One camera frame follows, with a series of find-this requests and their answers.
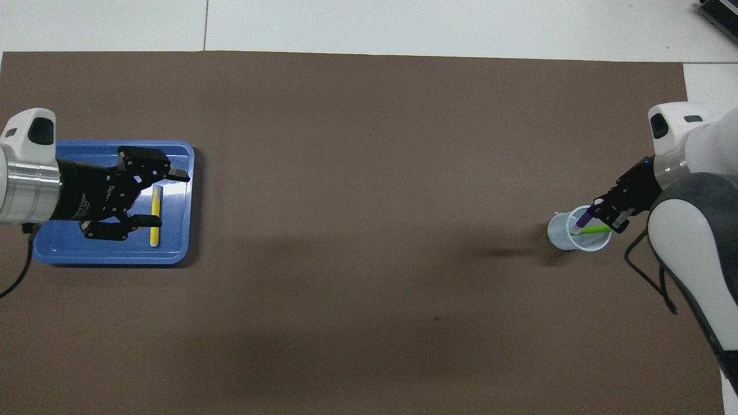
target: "white floor tile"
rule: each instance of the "white floor tile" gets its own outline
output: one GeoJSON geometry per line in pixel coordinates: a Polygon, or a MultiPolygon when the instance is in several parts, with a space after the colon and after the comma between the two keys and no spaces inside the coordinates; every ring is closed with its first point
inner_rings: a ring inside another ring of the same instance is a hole
{"type": "Polygon", "coordinates": [[[0,0],[0,51],[202,50],[207,0],[0,0]]]}
{"type": "Polygon", "coordinates": [[[738,107],[738,64],[685,64],[684,82],[689,100],[714,115],[738,107]]]}
{"type": "Polygon", "coordinates": [[[210,0],[206,49],[738,62],[696,0],[210,0]]]}

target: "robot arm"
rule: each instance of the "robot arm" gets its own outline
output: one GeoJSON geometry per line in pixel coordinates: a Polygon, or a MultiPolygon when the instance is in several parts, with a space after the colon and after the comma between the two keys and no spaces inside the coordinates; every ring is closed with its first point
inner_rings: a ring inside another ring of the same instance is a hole
{"type": "Polygon", "coordinates": [[[667,103],[649,121],[655,155],[596,198],[577,226],[594,217],[620,233],[629,216],[650,211],[649,242],[713,350],[727,410],[738,402],[738,109],[713,120],[696,104],[667,103]]]}
{"type": "Polygon", "coordinates": [[[56,158],[56,116],[28,109],[0,135],[0,222],[80,222],[88,239],[123,241],[139,227],[159,227],[157,216],[130,215],[141,191],[163,179],[188,182],[163,151],[118,148],[112,167],[56,158]],[[115,218],[117,222],[102,222],[115,218]]]}

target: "plastic cup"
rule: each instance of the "plastic cup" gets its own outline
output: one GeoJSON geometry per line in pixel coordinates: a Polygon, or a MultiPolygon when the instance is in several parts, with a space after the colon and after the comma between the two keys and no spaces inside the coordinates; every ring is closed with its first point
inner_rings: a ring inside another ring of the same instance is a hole
{"type": "MultiPolygon", "coordinates": [[[[576,221],[584,215],[589,206],[579,206],[577,209],[567,213],[556,214],[548,223],[548,240],[564,251],[583,250],[595,252],[605,247],[613,237],[613,232],[589,233],[587,235],[570,234],[576,221]]],[[[592,219],[589,225],[603,224],[599,219],[592,219]]]]}

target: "yellow marker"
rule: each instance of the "yellow marker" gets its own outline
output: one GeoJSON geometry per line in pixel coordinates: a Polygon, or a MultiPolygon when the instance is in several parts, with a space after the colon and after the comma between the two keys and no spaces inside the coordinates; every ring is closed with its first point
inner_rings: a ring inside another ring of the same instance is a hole
{"type": "MultiPolygon", "coordinates": [[[[162,194],[164,193],[164,188],[161,185],[153,185],[151,186],[151,214],[162,217],[162,194]]],[[[152,227],[151,228],[151,236],[149,237],[149,244],[152,247],[158,247],[159,246],[159,228],[158,227],[152,227]]]]}

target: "cable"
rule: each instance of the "cable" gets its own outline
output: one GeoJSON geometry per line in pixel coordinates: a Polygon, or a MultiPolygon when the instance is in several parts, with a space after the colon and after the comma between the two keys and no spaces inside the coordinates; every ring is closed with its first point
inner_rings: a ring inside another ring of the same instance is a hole
{"type": "Polygon", "coordinates": [[[666,277],[664,276],[663,265],[661,264],[661,261],[659,261],[660,265],[659,265],[659,268],[658,268],[658,282],[659,282],[659,285],[656,285],[656,283],[648,275],[646,275],[645,272],[641,271],[641,269],[638,268],[633,263],[633,261],[630,260],[630,253],[633,251],[633,249],[639,243],[641,243],[641,241],[643,240],[643,238],[646,237],[646,235],[648,235],[648,227],[646,227],[646,229],[644,229],[644,231],[641,232],[641,234],[638,235],[635,238],[635,240],[630,243],[630,245],[628,245],[628,248],[626,248],[626,250],[625,250],[625,262],[626,262],[626,264],[630,265],[630,267],[633,268],[634,271],[636,271],[641,277],[643,277],[644,280],[646,280],[646,282],[649,283],[651,285],[651,287],[653,287],[653,289],[655,289],[656,292],[658,292],[661,295],[661,297],[663,298],[663,302],[666,303],[666,307],[669,308],[669,311],[672,314],[679,314],[679,310],[677,309],[677,307],[672,302],[672,299],[669,298],[669,293],[666,292],[666,277]]]}
{"type": "Polygon", "coordinates": [[[21,274],[15,279],[15,282],[10,285],[10,287],[6,288],[5,291],[0,292],[0,298],[3,298],[4,296],[10,294],[20,283],[23,281],[23,278],[28,273],[28,269],[31,267],[31,259],[33,258],[33,239],[36,237],[36,233],[38,233],[38,229],[41,226],[39,224],[23,224],[23,233],[29,233],[28,235],[28,252],[26,254],[26,264],[23,266],[23,270],[21,271],[21,274]]]}

